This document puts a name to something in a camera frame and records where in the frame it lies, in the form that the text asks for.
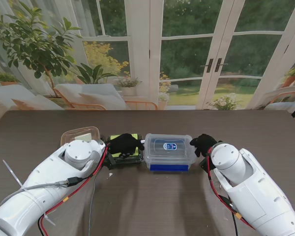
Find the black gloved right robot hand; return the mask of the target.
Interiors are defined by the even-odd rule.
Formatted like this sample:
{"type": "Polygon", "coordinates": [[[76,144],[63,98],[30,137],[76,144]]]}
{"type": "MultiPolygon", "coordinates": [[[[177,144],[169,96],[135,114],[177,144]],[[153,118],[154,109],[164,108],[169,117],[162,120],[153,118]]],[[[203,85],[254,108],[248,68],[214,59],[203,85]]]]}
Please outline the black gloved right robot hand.
{"type": "Polygon", "coordinates": [[[202,134],[197,138],[190,141],[190,145],[195,147],[195,155],[200,157],[206,157],[208,150],[215,144],[221,141],[216,141],[212,136],[207,134],[202,134]]]}

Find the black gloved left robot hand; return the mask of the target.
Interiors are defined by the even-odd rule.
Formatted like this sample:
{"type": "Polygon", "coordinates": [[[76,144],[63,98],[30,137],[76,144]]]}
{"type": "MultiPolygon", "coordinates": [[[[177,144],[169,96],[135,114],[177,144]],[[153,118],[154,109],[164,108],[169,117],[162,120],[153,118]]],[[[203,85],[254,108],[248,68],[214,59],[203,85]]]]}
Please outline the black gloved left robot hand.
{"type": "Polygon", "coordinates": [[[136,139],[129,133],[121,134],[118,137],[108,141],[109,153],[111,155],[119,153],[119,158],[126,159],[133,155],[136,149],[143,151],[144,145],[140,139],[136,139]]]}

